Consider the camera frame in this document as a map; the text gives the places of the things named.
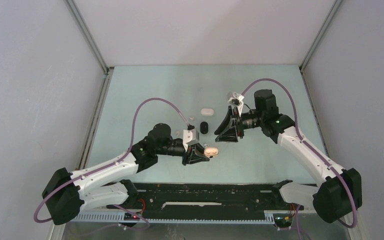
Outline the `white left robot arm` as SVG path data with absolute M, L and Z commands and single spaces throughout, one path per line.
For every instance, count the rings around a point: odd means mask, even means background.
M 72 172 L 65 167 L 56 170 L 42 192 L 50 221 L 66 224 L 81 212 L 109 205 L 133 208 L 138 194 L 127 177 L 157 164 L 160 155 L 180 157 L 184 166 L 210 160 L 194 126 L 174 139 L 170 126 L 158 123 L 128 151 L 108 161 Z

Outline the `pink square earbud case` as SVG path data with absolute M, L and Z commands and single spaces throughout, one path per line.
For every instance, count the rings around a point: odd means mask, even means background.
M 220 151 L 217 147 L 206 147 L 204 149 L 204 155 L 209 157 L 209 158 L 217 156 L 219 154 L 219 152 Z

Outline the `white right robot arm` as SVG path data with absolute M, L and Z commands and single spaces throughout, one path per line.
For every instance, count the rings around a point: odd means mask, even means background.
M 316 148 L 288 115 L 279 112 L 276 97 L 270 89 L 257 90 L 255 108 L 243 112 L 244 96 L 237 92 L 227 95 L 229 104 L 225 118 L 215 130 L 216 142 L 236 143 L 245 130 L 260 128 L 262 133 L 289 153 L 309 172 L 314 186 L 292 180 L 272 187 L 271 204 L 284 209 L 289 204 L 312 208 L 327 223 L 356 214 L 363 205 L 362 177 L 354 169 L 345 169 Z

